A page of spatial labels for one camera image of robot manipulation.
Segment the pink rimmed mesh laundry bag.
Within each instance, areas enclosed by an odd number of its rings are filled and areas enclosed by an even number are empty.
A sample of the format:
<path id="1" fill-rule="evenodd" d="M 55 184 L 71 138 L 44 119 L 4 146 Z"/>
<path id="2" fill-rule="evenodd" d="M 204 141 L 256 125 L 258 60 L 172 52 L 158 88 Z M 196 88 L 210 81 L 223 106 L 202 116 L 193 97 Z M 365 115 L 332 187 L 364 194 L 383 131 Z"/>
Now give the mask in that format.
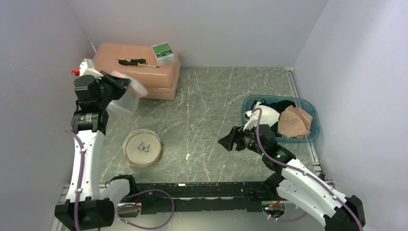
<path id="1" fill-rule="evenodd" d="M 134 115 L 139 104 L 139 99 L 147 96 L 148 90 L 139 81 L 119 71 L 115 70 L 110 74 L 121 79 L 128 79 L 130 83 L 125 94 L 119 100 L 111 101 L 107 106 L 107 110 L 109 113 L 116 113 L 121 116 Z"/>

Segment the white bra with black trim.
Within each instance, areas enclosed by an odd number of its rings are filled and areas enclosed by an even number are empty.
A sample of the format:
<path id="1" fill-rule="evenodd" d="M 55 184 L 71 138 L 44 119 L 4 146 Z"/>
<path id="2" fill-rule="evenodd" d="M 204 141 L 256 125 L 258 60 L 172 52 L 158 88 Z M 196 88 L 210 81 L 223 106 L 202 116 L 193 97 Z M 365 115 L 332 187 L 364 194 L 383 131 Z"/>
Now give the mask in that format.
<path id="1" fill-rule="evenodd" d="M 275 125 L 279 121 L 280 113 L 269 106 L 266 103 L 254 101 L 252 110 L 260 108 L 262 110 L 261 116 L 259 116 L 259 110 L 254 112 L 255 118 L 260 117 L 260 125 L 268 124 L 270 127 Z"/>

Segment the beige mesh laundry bag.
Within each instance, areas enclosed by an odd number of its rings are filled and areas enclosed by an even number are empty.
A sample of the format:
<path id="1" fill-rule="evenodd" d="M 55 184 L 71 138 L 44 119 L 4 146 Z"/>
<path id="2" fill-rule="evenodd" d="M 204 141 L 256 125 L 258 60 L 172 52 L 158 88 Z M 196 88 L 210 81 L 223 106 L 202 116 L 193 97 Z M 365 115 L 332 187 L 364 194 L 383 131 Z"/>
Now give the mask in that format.
<path id="1" fill-rule="evenodd" d="M 156 132 L 142 128 L 127 135 L 122 149 L 129 165 L 150 167 L 160 159 L 163 145 Z"/>

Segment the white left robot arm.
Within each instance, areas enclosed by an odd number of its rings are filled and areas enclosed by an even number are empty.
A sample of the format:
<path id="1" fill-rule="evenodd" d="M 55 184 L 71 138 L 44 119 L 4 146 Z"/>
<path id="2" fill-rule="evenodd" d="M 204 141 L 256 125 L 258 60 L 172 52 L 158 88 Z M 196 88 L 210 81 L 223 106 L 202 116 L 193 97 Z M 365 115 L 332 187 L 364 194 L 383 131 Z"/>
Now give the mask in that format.
<path id="1" fill-rule="evenodd" d="M 129 78 L 102 72 L 100 78 L 82 75 L 75 79 L 76 110 L 68 131 L 74 138 L 75 153 L 70 187 L 65 202 L 55 206 L 54 215 L 71 231 L 100 229 L 112 225 L 122 199 L 138 196 L 130 175 L 114 177 L 103 191 L 99 188 L 99 166 L 112 101 L 133 93 Z"/>

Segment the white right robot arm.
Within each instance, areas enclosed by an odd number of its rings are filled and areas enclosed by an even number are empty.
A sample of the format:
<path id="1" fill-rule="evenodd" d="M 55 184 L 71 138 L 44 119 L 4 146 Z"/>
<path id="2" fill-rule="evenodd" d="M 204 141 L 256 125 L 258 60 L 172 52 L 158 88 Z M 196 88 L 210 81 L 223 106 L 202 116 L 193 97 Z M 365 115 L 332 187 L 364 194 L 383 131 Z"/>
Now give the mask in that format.
<path id="1" fill-rule="evenodd" d="M 268 125 L 252 130 L 233 126 L 218 140 L 227 151 L 248 149 L 262 156 L 274 174 L 266 180 L 266 196 L 286 199 L 315 218 L 327 231 L 361 231 L 366 221 L 362 201 L 337 191 L 309 171 L 296 156 L 279 145 Z"/>

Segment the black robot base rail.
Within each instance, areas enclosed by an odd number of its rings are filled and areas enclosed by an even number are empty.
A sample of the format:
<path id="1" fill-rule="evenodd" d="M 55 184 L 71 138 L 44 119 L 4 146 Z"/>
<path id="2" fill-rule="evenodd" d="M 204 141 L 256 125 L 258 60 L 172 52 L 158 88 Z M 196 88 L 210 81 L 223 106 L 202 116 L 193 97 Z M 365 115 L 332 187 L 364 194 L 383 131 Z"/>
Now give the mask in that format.
<path id="1" fill-rule="evenodd" d="M 136 183 L 120 200 L 136 204 L 141 214 L 245 210 L 260 212 L 279 200 L 264 181 L 200 183 Z"/>

